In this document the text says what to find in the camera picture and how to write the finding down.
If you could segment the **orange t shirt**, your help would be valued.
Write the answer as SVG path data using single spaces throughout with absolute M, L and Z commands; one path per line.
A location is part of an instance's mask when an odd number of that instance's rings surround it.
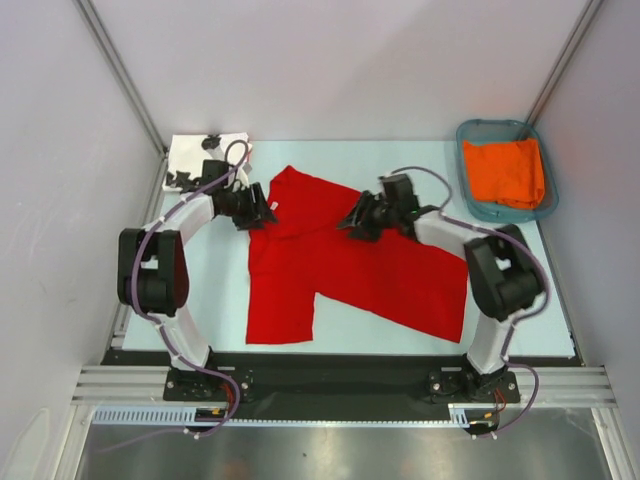
M 539 143 L 526 140 L 475 145 L 463 144 L 471 194 L 476 201 L 533 210 L 545 194 Z

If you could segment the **aluminium frame post left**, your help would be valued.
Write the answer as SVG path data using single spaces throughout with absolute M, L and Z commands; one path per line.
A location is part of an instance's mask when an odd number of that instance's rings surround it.
M 114 76 L 121 93 L 124 95 L 126 102 L 141 126 L 144 134 L 156 153 L 163 157 L 167 152 L 165 142 L 162 140 L 159 130 L 152 119 L 142 95 L 135 85 L 135 82 L 122 59 L 117 46 L 112 40 L 94 2 L 90 0 L 73 0 L 72 3 L 96 43 L 99 52 L 103 56 L 107 67 Z

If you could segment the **aluminium frame post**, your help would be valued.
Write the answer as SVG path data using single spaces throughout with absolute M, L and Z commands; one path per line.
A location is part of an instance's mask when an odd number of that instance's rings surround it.
M 135 85 L 135 82 L 122 59 L 117 46 L 112 40 L 94 2 L 90 0 L 73 0 L 72 3 L 96 43 L 99 52 L 103 56 L 107 67 L 114 76 L 121 93 L 124 95 L 126 102 L 141 126 L 144 134 L 156 153 L 163 157 L 167 152 L 165 142 L 162 140 L 159 130 L 152 119 L 142 95 Z
M 585 2 L 578 18 L 564 42 L 542 88 L 536 96 L 525 123 L 536 126 L 551 102 L 564 75 L 578 54 L 581 46 L 595 25 L 603 8 L 608 4 L 606 0 L 588 0 Z

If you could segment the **teal plastic basket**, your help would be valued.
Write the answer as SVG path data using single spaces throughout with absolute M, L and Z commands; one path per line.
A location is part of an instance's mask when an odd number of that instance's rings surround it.
M 463 122 L 456 130 L 456 161 L 463 199 L 481 221 L 538 221 L 557 208 L 552 164 L 540 135 L 527 123 Z

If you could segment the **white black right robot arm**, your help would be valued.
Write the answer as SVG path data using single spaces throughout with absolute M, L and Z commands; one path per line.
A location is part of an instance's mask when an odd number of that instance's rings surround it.
M 516 326 L 541 313 L 549 301 L 549 279 L 514 224 L 489 228 L 456 219 L 444 205 L 421 206 L 404 168 L 379 178 L 382 191 L 360 193 L 339 223 L 351 238 L 376 242 L 386 229 L 466 262 L 479 319 L 461 376 L 463 393 L 484 401 L 497 389 L 495 373 L 508 365 Z

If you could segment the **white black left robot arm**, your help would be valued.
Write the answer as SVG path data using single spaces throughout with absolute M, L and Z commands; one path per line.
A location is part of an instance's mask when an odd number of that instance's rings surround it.
M 118 238 L 119 301 L 152 324 L 177 369 L 189 371 L 186 387 L 197 398 L 214 397 L 220 374 L 208 367 L 212 348 L 187 307 L 190 280 L 185 246 L 217 217 L 232 220 L 239 231 L 263 229 L 277 222 L 258 183 L 239 184 L 245 159 L 231 164 L 206 160 L 194 191 L 179 196 L 156 220 L 127 228 Z

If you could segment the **aluminium front rail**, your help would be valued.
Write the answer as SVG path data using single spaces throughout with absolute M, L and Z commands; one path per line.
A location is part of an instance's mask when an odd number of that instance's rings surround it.
M 164 366 L 86 366 L 72 394 L 74 404 L 159 404 L 169 369 Z M 602 367 L 538 367 L 540 408 L 613 408 L 617 405 Z

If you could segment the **white folded printed t shirt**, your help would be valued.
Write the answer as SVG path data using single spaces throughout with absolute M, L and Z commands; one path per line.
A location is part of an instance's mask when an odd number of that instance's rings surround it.
M 243 155 L 242 146 L 234 146 L 225 159 L 229 145 L 242 140 L 252 150 L 246 132 L 228 134 L 174 135 L 168 153 L 168 166 L 163 190 L 165 192 L 192 192 L 200 187 L 206 160 L 226 161 L 237 165 Z

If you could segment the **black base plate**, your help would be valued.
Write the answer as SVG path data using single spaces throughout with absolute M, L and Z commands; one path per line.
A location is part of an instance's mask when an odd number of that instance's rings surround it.
M 228 401 L 241 419 L 261 420 L 435 420 L 454 403 L 515 406 L 532 377 L 514 367 L 478 375 L 462 355 L 219 353 L 198 372 L 165 353 L 118 351 L 101 366 L 167 367 L 160 405 Z

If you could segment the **aluminium frame post right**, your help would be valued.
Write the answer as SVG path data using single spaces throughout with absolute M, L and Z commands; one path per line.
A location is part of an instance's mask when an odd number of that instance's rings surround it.
M 536 126 L 551 102 L 564 75 L 578 54 L 581 46 L 595 25 L 603 8 L 608 4 L 606 0 L 588 0 L 585 2 L 578 18 L 564 42 L 542 88 L 536 96 L 525 123 Z

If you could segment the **red t shirt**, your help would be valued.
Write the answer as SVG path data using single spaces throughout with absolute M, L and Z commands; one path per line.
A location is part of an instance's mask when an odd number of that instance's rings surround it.
M 249 234 L 247 343 L 312 340 L 318 295 L 460 341 L 466 263 L 395 230 L 374 243 L 349 238 L 338 224 L 359 196 L 292 166 L 271 180 L 268 200 L 277 221 Z

